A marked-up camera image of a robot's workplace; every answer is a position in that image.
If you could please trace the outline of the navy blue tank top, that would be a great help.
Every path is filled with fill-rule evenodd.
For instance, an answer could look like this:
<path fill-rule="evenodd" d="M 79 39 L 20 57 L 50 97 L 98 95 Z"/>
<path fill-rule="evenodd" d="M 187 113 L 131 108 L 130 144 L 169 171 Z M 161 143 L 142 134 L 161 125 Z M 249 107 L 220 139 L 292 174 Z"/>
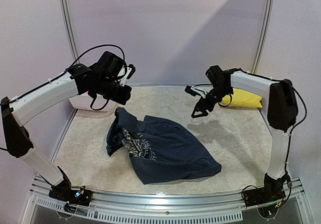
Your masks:
<path fill-rule="evenodd" d="M 221 171 L 221 164 L 182 125 L 154 116 L 140 121 L 123 107 L 114 115 L 106 137 L 107 154 L 125 148 L 143 184 L 206 178 Z"/>

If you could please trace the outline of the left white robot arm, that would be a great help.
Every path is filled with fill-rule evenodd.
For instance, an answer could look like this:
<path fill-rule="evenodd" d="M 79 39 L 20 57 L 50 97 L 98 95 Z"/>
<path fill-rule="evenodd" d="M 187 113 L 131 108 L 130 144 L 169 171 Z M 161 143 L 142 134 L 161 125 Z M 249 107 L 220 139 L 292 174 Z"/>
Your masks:
<path fill-rule="evenodd" d="M 125 82 L 134 73 L 132 64 L 105 51 L 91 66 L 75 62 L 58 76 L 14 99 L 4 97 L 1 114 L 7 152 L 55 186 L 55 193 L 64 201 L 70 201 L 75 195 L 73 187 L 64 182 L 63 172 L 39 151 L 25 125 L 54 105 L 84 93 L 93 100 L 100 95 L 106 101 L 125 105 L 131 93 Z"/>

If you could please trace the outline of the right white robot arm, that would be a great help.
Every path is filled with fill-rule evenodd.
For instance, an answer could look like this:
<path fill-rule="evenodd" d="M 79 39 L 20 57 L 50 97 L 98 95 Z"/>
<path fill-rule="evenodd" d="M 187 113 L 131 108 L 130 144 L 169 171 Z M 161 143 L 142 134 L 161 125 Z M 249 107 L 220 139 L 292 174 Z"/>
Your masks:
<path fill-rule="evenodd" d="M 298 105 L 296 94 L 289 79 L 276 80 L 246 72 L 240 68 L 222 70 L 218 65 L 206 71 L 209 91 L 201 89 L 199 84 L 187 86 L 185 92 L 200 99 L 192 112 L 193 118 L 207 116 L 219 104 L 223 97 L 241 89 L 262 98 L 261 115 L 272 136 L 272 148 L 269 167 L 264 177 L 264 186 L 259 197 L 270 202 L 279 193 L 288 175 L 287 163 L 291 132 L 296 124 Z"/>

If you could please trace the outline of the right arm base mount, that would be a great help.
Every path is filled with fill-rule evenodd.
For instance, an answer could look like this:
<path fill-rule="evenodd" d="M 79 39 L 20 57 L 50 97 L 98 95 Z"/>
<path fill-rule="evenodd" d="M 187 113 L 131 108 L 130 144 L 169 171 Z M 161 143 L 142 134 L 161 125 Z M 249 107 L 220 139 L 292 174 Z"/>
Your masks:
<path fill-rule="evenodd" d="M 274 208 L 281 208 L 289 200 L 292 194 L 292 186 L 288 190 L 288 194 L 285 193 L 283 187 L 275 192 L 268 193 L 265 187 L 256 187 L 254 185 L 248 185 L 241 191 L 241 197 L 244 200 L 245 206 L 268 206 L 272 205 Z"/>

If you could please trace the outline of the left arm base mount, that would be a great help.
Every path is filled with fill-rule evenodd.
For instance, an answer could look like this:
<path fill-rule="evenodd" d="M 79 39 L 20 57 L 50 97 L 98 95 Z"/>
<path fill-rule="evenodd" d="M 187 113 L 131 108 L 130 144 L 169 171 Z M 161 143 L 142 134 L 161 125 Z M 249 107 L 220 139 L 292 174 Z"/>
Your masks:
<path fill-rule="evenodd" d="M 57 186 L 51 186 L 49 197 L 68 202 L 69 204 L 89 206 L 93 192 L 84 186 L 73 189 L 69 182 L 61 182 Z"/>

